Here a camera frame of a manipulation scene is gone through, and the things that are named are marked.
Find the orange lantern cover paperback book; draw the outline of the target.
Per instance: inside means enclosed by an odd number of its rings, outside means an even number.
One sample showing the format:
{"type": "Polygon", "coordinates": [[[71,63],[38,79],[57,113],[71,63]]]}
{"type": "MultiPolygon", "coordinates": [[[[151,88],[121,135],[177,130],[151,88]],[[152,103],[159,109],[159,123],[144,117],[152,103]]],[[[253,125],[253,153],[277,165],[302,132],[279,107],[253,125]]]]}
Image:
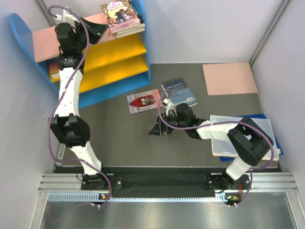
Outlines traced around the orange lantern cover paperback book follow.
{"type": "Polygon", "coordinates": [[[140,33],[142,31],[145,31],[145,28],[139,28],[139,29],[135,29],[135,30],[132,30],[132,31],[124,32],[122,34],[117,34],[116,38],[121,38],[121,37],[129,36],[129,35],[132,35],[132,34],[140,33]]]}

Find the pink purple paperback book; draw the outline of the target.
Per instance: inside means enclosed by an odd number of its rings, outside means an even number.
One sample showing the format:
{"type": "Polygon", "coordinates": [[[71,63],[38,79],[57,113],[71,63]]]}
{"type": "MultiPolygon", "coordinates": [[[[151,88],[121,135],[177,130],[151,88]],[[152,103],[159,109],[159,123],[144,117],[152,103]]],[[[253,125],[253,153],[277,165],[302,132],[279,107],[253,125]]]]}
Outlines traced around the pink purple paperback book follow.
{"type": "Polygon", "coordinates": [[[140,25],[140,20],[128,0],[113,0],[100,8],[112,33],[140,25]]]}

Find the dark blue paperback book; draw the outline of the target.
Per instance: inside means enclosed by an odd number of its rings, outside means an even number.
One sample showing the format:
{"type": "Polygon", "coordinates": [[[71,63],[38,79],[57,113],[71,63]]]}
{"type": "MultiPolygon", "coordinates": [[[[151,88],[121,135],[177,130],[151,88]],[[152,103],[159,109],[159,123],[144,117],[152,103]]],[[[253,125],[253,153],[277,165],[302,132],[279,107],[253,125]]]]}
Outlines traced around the dark blue paperback book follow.
{"type": "Polygon", "coordinates": [[[198,104],[196,97],[183,78],[162,82],[161,87],[164,91],[169,90],[170,95],[168,95],[167,92],[165,94],[170,97],[170,100],[174,106],[181,103],[186,103],[189,105],[189,107],[198,104]]]}

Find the blue treehouse paperback book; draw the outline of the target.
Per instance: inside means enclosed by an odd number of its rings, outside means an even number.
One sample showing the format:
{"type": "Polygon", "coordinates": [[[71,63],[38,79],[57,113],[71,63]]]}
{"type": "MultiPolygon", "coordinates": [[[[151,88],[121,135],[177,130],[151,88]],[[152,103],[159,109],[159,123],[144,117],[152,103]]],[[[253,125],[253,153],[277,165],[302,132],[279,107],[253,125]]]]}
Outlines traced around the blue treehouse paperback book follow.
{"type": "Polygon", "coordinates": [[[138,29],[141,28],[144,25],[144,21],[139,18],[131,18],[127,17],[125,18],[125,21],[122,19],[118,20],[113,24],[113,26],[110,27],[110,30],[112,33],[120,33],[120,32],[125,32],[131,29],[138,29]]]}

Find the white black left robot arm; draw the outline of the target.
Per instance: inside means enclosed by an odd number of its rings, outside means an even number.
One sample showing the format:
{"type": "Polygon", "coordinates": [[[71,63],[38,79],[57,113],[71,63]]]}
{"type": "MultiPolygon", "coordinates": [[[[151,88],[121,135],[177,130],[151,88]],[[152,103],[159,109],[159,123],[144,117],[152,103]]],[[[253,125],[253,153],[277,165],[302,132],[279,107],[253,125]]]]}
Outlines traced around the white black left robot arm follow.
{"type": "Polygon", "coordinates": [[[102,162],[96,157],[90,144],[90,127],[79,115],[79,91],[85,55],[89,45],[97,44],[109,26],[84,18],[77,19],[71,15],[57,15],[57,20],[60,21],[55,27],[60,44],[60,91],[59,104],[49,119],[50,131],[77,156],[83,166],[83,190],[110,188],[109,179],[102,173],[102,162]]]}

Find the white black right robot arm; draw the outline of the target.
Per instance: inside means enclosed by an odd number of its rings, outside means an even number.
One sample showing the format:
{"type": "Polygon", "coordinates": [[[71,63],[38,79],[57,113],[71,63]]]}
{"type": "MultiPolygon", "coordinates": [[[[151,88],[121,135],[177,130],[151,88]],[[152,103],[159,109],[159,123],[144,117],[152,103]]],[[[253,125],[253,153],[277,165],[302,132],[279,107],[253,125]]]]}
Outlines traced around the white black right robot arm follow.
{"type": "Polygon", "coordinates": [[[210,188],[218,193],[235,188],[244,173],[257,168],[268,152],[271,152],[271,159],[274,159],[273,140],[249,117],[240,121],[215,123],[196,117],[186,103],[174,106],[170,100],[165,100],[163,105],[166,111],[158,114],[156,124],[149,135],[162,136],[169,135],[173,130],[184,130],[193,139],[227,142],[237,152],[237,156],[226,170],[209,181],[210,188]]]}

